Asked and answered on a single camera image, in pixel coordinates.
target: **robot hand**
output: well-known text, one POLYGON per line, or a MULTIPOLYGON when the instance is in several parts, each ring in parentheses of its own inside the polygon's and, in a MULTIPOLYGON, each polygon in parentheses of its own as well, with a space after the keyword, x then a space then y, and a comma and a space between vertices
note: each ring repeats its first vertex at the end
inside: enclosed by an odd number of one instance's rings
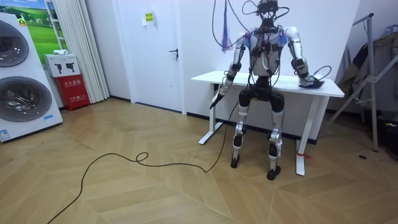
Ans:
POLYGON ((217 93, 213 99, 211 100, 212 104, 210 105, 210 109, 212 109, 214 106, 216 106, 216 104, 222 100, 224 98, 223 95, 221 95, 220 93, 217 93))
POLYGON ((313 75, 307 75, 305 78, 300 77, 299 87, 317 89, 320 88, 324 83, 325 83, 324 81, 320 81, 319 79, 315 78, 313 75))

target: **robot leg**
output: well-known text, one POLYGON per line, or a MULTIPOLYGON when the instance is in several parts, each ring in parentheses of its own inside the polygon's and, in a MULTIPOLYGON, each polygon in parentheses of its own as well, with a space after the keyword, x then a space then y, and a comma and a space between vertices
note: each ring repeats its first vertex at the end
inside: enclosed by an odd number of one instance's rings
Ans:
POLYGON ((237 168, 239 162, 239 150, 242 147, 243 135, 246 133, 246 118, 248 116, 251 92, 242 90, 239 94, 239 120, 236 123, 235 135, 233 140, 234 153, 231 160, 231 167, 237 168))
POLYGON ((267 174, 267 179, 274 180, 280 173, 278 166, 278 159, 280 158, 280 151, 282 148, 282 123, 285 113, 284 96, 278 92, 272 92, 270 97, 272 106, 272 133, 269 138, 268 156, 270 159, 270 169, 267 174))

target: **washing machine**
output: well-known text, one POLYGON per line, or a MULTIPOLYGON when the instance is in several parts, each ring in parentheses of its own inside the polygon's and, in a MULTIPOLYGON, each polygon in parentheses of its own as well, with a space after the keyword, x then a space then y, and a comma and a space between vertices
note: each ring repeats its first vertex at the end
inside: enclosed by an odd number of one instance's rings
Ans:
POLYGON ((0 141, 61 122, 26 23, 0 13, 0 141))

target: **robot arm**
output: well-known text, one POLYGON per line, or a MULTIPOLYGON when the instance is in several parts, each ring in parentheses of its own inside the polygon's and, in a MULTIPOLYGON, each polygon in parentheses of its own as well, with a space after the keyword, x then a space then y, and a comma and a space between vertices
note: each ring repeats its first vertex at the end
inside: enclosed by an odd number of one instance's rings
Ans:
POLYGON ((228 73, 226 75, 225 82, 222 83, 221 88, 218 90, 217 94, 213 97, 212 99, 212 104, 210 106, 210 109, 212 107, 216 106, 216 104, 223 99, 225 94, 228 92, 228 90, 231 88, 232 83, 234 82, 235 76, 238 71, 240 71, 242 65, 241 65, 241 59, 243 57, 244 50, 246 49, 244 46, 244 38, 246 34, 241 34, 239 36, 239 39, 236 43, 235 46, 235 53, 234 53, 234 60, 232 61, 231 65, 229 66, 228 73))
POLYGON ((302 45, 299 32, 296 27, 286 27, 285 35, 289 39, 289 49, 293 56, 292 67, 296 70, 300 79, 300 87, 303 88, 320 88, 323 82, 319 81, 313 75, 308 73, 308 65, 302 54, 302 45))

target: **door handle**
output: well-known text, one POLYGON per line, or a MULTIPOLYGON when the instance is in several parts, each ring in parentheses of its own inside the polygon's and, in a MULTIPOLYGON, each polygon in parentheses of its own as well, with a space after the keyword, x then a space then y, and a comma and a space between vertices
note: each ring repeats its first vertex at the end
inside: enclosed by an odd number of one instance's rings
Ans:
POLYGON ((175 50, 169 50, 169 52, 176 52, 175 60, 178 60, 178 49, 175 50))

